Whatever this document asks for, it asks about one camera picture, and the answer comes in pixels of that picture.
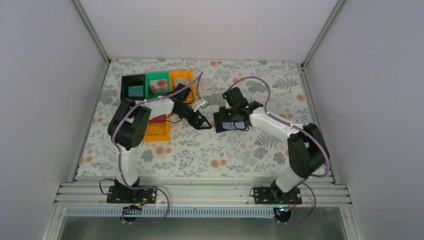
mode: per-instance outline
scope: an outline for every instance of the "black mounting bracket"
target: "black mounting bracket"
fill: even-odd
[[[139,187],[139,181],[140,179],[132,186]],[[109,187],[106,202],[108,204],[154,204],[157,194],[157,190],[151,188],[129,189],[115,179],[114,185]]]
[[[271,187],[262,187],[257,186],[253,188],[253,197],[254,204],[261,205],[292,205],[294,204],[293,199],[296,201],[296,204],[302,204],[302,195],[301,190],[295,186],[289,192],[284,194],[284,197],[281,199],[275,198]]]

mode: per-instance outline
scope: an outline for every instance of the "white wall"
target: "white wall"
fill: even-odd
[[[71,1],[0,5],[0,239],[38,239],[106,65]]]
[[[424,2],[348,0],[306,67],[369,240],[424,235]]]
[[[111,58],[303,62],[337,0],[80,0]]]

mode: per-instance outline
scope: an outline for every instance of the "yellow tray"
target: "yellow tray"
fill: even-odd
[[[147,124],[146,132],[144,134],[144,142],[157,142],[170,140],[171,126],[169,121]]]
[[[170,71],[169,72],[169,84],[171,91],[174,91],[173,86],[173,79],[179,79],[179,78],[189,78],[190,82],[193,82],[193,73],[191,70],[182,70],[182,71]],[[190,86],[191,91],[193,92],[193,95],[190,93],[185,100],[184,103],[191,103],[194,102],[194,99],[196,99],[196,86],[195,84]]]

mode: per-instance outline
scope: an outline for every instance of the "floral mat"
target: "floral mat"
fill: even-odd
[[[236,80],[255,76],[271,87],[269,110],[293,121],[311,121],[296,64],[291,61],[115,58],[111,61],[78,176],[116,176],[118,154],[107,133],[120,104],[121,76],[190,69],[201,72],[200,95],[209,106],[201,109],[214,125],[213,113],[225,106],[222,93]],[[267,89],[255,79],[237,85],[249,102],[264,103]],[[185,120],[171,123],[170,140],[143,142],[137,169],[145,177],[274,177],[289,166],[286,142],[258,128],[249,131],[195,130]]]

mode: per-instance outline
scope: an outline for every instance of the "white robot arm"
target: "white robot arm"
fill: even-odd
[[[321,151],[303,133],[271,118],[265,112],[262,104],[256,101],[248,103],[238,87],[226,91],[223,94],[223,98],[227,101],[227,107],[220,107],[219,112],[213,114],[217,133],[233,130],[234,128],[240,129],[236,125],[236,123],[239,123],[244,126],[259,128],[280,139],[282,142],[287,141],[290,166],[271,183],[271,193],[275,202],[282,203],[282,199],[290,191],[296,188],[304,179],[308,178],[316,169],[325,164],[325,158]],[[122,188],[124,194],[126,186],[122,180],[122,174],[130,186],[138,185],[139,176],[136,161],[134,160],[136,156],[132,156],[133,153],[130,149],[138,146],[143,140],[149,119],[172,113],[186,119],[195,129],[212,128],[208,120],[199,113],[198,108],[194,111],[182,102],[181,99],[176,98],[147,102],[139,106],[134,111],[134,114],[130,116],[133,118],[132,122],[125,122],[118,130],[115,140],[125,150],[122,152],[121,159],[122,173],[116,177],[115,187]],[[108,127],[108,133],[110,135],[115,131],[117,124],[122,120],[123,116],[134,105],[135,102],[128,98],[122,101]],[[232,124],[234,128],[226,128],[225,126],[228,126],[228,124]],[[324,140],[316,125],[310,123],[307,126],[300,124],[293,124],[292,126],[303,128],[304,131],[311,134],[324,147],[328,154]]]

